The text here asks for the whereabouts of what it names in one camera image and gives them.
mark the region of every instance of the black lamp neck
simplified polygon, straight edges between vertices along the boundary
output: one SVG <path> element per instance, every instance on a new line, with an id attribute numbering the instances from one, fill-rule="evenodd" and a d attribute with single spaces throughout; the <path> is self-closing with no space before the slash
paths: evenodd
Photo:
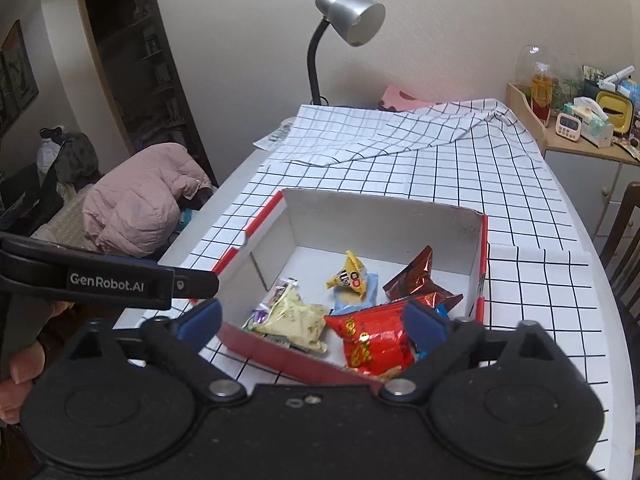
<path id="1" fill-rule="evenodd" d="M 306 51 L 306 69 L 309 72 L 309 84 L 311 85 L 311 104 L 318 106 L 320 106 L 322 102 L 320 89 L 318 88 L 318 74 L 316 73 L 316 50 L 318 49 L 320 38 L 322 38 L 328 26 L 329 22 L 323 18 L 311 37 L 309 50 Z"/>

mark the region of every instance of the red snack bag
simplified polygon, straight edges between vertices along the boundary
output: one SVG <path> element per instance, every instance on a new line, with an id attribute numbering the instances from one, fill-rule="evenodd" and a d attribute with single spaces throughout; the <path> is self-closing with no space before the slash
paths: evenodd
<path id="1" fill-rule="evenodd" d="M 401 314 L 407 300 L 374 306 L 324 320 L 344 341 L 347 365 L 365 375 L 378 376 L 391 368 L 414 363 Z"/>
<path id="2" fill-rule="evenodd" d="M 414 260 L 397 276 L 393 277 L 383 288 L 391 300 L 399 300 L 409 296 L 418 296 L 436 292 L 438 294 L 433 308 L 443 304 L 449 312 L 460 300 L 462 294 L 453 295 L 445 288 L 431 281 L 431 261 L 433 250 L 426 246 Z"/>

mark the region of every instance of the pink box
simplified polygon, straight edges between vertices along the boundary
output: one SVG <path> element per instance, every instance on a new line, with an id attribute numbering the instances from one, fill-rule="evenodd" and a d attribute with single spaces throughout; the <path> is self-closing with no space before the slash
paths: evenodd
<path id="1" fill-rule="evenodd" d="M 284 189 L 245 229 L 246 240 L 229 249 L 213 271 L 225 322 L 218 333 L 232 351 L 311 384 L 377 383 L 345 368 L 342 340 L 329 328 L 325 354 L 283 348 L 242 330 L 252 310 L 279 276 L 298 280 L 305 303 L 333 306 L 325 281 L 342 268 L 351 250 L 379 275 L 382 286 L 427 245 L 433 248 L 434 282 L 464 294 L 450 316 L 482 322 L 487 260 L 487 217 L 468 208 L 402 198 Z"/>

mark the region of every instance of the yellow candy wrapper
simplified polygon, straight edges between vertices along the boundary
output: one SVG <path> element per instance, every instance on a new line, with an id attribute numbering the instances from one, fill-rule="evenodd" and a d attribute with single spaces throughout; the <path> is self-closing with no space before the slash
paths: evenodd
<path id="1" fill-rule="evenodd" d="M 320 341 L 324 316 L 329 310 L 324 305 L 303 303 L 293 283 L 277 291 L 277 299 L 266 316 L 250 319 L 248 328 L 263 334 L 284 336 L 293 345 L 326 352 L 326 343 Z"/>
<path id="2" fill-rule="evenodd" d="M 367 269 L 351 251 L 347 251 L 344 269 L 326 282 L 326 288 L 332 286 L 346 286 L 364 298 L 367 292 Z"/>

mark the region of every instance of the blue gripper pad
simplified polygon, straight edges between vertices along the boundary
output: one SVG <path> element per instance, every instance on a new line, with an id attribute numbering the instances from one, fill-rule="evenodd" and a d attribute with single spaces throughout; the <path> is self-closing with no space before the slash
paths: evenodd
<path id="1" fill-rule="evenodd" d="M 213 298 L 194 306 L 172 321 L 175 338 L 199 352 L 222 326 L 222 305 Z"/>
<path id="2" fill-rule="evenodd" d="M 422 308 L 412 301 L 402 309 L 402 323 L 418 351 L 427 354 L 447 340 L 453 327 L 452 321 L 435 309 Z"/>

